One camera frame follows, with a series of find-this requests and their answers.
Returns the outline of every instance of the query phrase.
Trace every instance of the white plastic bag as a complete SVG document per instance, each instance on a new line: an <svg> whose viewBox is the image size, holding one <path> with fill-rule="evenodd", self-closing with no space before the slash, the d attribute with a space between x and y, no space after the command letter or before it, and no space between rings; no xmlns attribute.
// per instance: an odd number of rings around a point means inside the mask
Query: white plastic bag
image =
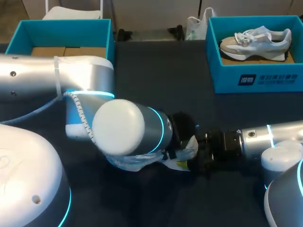
<svg viewBox="0 0 303 227"><path fill-rule="evenodd" d="M189 17L187 19L186 40L204 40L210 17L216 17L216 13L211 7L205 9L202 20Z"/></svg>

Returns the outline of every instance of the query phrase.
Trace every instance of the shoe sole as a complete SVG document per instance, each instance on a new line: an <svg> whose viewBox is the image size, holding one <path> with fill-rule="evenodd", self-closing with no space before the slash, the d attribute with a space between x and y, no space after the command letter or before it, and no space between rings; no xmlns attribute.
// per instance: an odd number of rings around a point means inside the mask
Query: shoe sole
<svg viewBox="0 0 303 227"><path fill-rule="evenodd" d="M285 53L276 53L276 52L264 52L262 54L234 54L234 53L228 53L221 49L221 51L226 54L227 56L239 60L239 61L245 61L251 56L260 56L263 58L266 58L268 60L272 61L285 61Z"/></svg>

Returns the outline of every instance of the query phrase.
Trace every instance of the yellow label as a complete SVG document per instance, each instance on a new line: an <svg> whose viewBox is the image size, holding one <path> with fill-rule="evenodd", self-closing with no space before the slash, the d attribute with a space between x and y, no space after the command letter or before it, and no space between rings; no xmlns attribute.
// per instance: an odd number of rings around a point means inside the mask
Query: yellow label
<svg viewBox="0 0 303 227"><path fill-rule="evenodd" d="M179 166L180 168L183 168L183 169L188 169L187 161L177 162L177 166Z"/></svg>

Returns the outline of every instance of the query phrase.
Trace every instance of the blue cardboard box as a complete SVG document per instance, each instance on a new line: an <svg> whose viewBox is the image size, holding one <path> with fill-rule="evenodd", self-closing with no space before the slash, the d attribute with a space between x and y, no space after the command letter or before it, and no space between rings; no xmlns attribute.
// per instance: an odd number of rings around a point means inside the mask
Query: blue cardboard box
<svg viewBox="0 0 303 227"><path fill-rule="evenodd" d="M109 19L23 20L6 54L31 55L34 47L103 47L114 64L115 42Z"/></svg>
<svg viewBox="0 0 303 227"><path fill-rule="evenodd" d="M290 54L294 63L223 64L218 43L234 33L260 26L292 31ZM206 34L206 54L216 93L303 91L303 23L298 16L212 17Z"/></svg>

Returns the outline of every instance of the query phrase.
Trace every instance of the sneaker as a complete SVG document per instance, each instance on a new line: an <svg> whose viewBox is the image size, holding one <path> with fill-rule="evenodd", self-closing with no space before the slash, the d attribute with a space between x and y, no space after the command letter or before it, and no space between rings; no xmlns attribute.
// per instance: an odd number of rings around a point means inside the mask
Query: sneaker
<svg viewBox="0 0 303 227"><path fill-rule="evenodd" d="M262 26L223 39L220 49L229 57L240 61L253 55L274 61L285 61L285 53L291 41L292 33L289 29L273 32Z"/></svg>

